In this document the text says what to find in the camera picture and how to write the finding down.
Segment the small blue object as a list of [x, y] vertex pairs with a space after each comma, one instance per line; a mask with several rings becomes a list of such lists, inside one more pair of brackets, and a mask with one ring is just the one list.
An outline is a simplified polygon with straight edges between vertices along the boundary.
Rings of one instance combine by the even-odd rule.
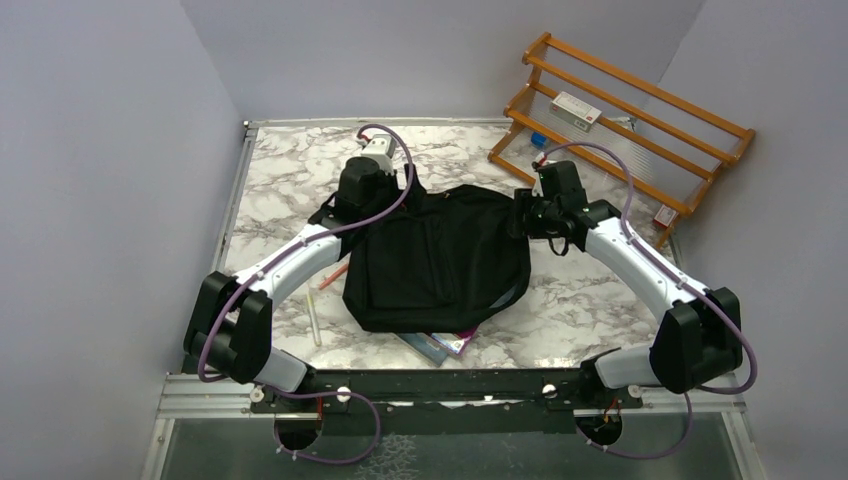
[[544, 150], [548, 143], [548, 138], [541, 133], [533, 132], [530, 137], [530, 142], [536, 148]]

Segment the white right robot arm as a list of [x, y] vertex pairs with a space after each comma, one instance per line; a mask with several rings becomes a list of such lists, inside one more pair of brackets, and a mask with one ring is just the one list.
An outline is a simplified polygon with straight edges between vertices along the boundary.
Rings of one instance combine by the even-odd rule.
[[603, 263], [655, 316], [652, 344], [614, 350], [583, 364], [579, 398], [600, 407], [618, 388], [660, 386], [682, 394], [743, 362], [740, 302], [727, 288], [687, 277], [631, 229], [607, 200], [590, 202], [576, 165], [537, 170], [539, 187], [517, 189], [508, 231], [514, 237], [564, 240]]

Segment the small red white box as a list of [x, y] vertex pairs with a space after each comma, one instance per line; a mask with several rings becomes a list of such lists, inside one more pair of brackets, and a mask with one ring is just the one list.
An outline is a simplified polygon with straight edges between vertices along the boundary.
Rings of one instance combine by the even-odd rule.
[[678, 212], [668, 205], [663, 204], [653, 217], [653, 223], [661, 228], [670, 228], [677, 219]]

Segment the black metal base rail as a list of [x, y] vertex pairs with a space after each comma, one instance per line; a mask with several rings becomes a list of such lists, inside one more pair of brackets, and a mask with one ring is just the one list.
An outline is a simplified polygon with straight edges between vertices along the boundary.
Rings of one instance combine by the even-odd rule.
[[249, 414], [270, 416], [280, 433], [314, 439], [398, 435], [541, 432], [574, 434], [575, 414], [592, 422], [639, 408], [626, 390], [605, 388], [577, 368], [317, 370], [298, 398], [267, 390]]

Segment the pale yellow pencil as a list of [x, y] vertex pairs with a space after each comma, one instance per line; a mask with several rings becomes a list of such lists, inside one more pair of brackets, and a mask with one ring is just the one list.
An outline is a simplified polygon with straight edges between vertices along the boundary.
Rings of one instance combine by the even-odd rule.
[[313, 296], [310, 292], [307, 293], [306, 301], [307, 301], [307, 312], [308, 312], [308, 316], [309, 316], [313, 342], [314, 342], [315, 346], [321, 346], [322, 345], [322, 337], [321, 337], [321, 332], [320, 332], [320, 327], [319, 327], [319, 322], [318, 322], [318, 317], [317, 317], [316, 306], [315, 306], [314, 298], [313, 298]]

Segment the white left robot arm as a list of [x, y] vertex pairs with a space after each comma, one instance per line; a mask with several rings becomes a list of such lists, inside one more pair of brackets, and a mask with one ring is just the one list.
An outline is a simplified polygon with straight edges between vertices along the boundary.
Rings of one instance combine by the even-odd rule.
[[275, 309], [315, 274], [348, 255], [371, 224], [405, 198], [386, 154], [348, 159], [337, 191], [286, 245], [234, 275], [210, 273], [201, 283], [183, 340], [201, 381], [231, 379], [276, 388], [285, 407], [313, 401], [309, 366], [272, 344]]

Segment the orange wooden shelf rack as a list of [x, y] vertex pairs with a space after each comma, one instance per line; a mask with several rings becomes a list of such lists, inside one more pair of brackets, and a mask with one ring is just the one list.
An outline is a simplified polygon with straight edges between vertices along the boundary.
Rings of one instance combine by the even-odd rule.
[[[490, 150], [491, 163], [532, 185], [530, 167], [541, 152], [530, 142], [533, 132], [546, 145], [574, 142], [563, 158], [578, 163], [582, 175], [600, 189], [622, 191], [622, 169], [607, 156], [587, 148], [600, 144], [627, 164], [637, 190], [631, 221], [646, 227], [646, 237], [664, 248], [672, 232], [691, 216], [707, 191], [749, 149], [756, 132], [699, 107], [545, 32], [524, 51], [529, 76], [509, 100], [503, 114], [507, 133]], [[589, 132], [567, 124], [550, 111], [551, 100], [565, 91], [600, 109]], [[653, 223], [659, 208], [678, 212], [670, 228]]]

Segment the dark blue book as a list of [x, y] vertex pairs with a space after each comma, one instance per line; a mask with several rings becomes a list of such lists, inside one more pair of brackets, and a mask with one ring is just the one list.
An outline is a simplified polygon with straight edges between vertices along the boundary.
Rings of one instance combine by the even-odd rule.
[[434, 346], [420, 334], [396, 333], [395, 336], [435, 368], [441, 367], [448, 359], [446, 351]]

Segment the salmon pink pencil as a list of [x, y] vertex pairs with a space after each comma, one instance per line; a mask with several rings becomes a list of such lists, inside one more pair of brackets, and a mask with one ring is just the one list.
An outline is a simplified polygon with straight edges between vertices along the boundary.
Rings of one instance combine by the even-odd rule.
[[334, 282], [335, 282], [335, 281], [336, 281], [339, 277], [341, 277], [343, 274], [345, 274], [345, 273], [348, 271], [348, 268], [349, 268], [349, 265], [348, 265], [348, 264], [344, 264], [344, 265], [342, 265], [341, 267], [339, 267], [336, 271], [334, 271], [332, 274], [330, 274], [329, 276], [327, 276], [327, 277], [326, 277], [326, 278], [325, 278], [325, 279], [324, 279], [324, 280], [323, 280], [323, 281], [319, 284], [318, 289], [319, 289], [319, 290], [324, 290], [324, 289], [326, 289], [327, 287], [329, 287], [330, 285], [332, 285], [332, 284], [333, 284], [333, 283], [334, 283]]

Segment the black student bag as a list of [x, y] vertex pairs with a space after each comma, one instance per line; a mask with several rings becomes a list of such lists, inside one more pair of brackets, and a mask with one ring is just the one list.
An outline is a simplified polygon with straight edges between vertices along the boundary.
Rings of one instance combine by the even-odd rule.
[[515, 304], [529, 242], [508, 232], [512, 198], [474, 185], [421, 193], [366, 230], [342, 300], [372, 333], [458, 333]]

